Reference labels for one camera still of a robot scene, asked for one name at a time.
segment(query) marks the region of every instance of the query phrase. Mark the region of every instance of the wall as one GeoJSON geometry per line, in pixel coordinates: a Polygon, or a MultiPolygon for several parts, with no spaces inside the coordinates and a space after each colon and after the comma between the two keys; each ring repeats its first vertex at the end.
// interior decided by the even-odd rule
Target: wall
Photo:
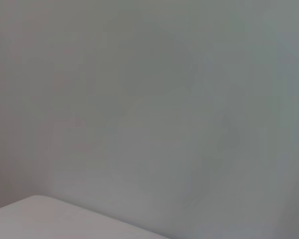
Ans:
{"type": "Polygon", "coordinates": [[[0,39],[0,169],[15,199],[53,196],[174,239],[288,230],[299,0],[0,0],[0,39]]]}

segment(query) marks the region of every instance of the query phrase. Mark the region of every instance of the white wall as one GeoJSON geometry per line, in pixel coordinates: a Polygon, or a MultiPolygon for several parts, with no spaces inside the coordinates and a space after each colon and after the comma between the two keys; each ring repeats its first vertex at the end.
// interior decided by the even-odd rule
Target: white wall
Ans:
{"type": "Polygon", "coordinates": [[[0,39],[0,165],[16,199],[175,239],[286,228],[299,0],[0,0],[0,39]]]}

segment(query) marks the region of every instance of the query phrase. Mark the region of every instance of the white object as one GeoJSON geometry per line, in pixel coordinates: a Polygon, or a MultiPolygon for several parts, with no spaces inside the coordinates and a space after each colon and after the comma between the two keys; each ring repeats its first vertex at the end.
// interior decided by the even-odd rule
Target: white object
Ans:
{"type": "Polygon", "coordinates": [[[0,239],[166,239],[73,206],[32,196],[0,209],[0,239]]]}

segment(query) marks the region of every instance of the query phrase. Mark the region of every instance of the gray wall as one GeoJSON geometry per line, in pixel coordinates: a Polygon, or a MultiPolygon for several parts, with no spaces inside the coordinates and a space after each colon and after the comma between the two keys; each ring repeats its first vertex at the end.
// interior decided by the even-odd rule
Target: gray wall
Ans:
{"type": "Polygon", "coordinates": [[[299,0],[0,0],[0,147],[14,200],[299,236],[299,0]]]}

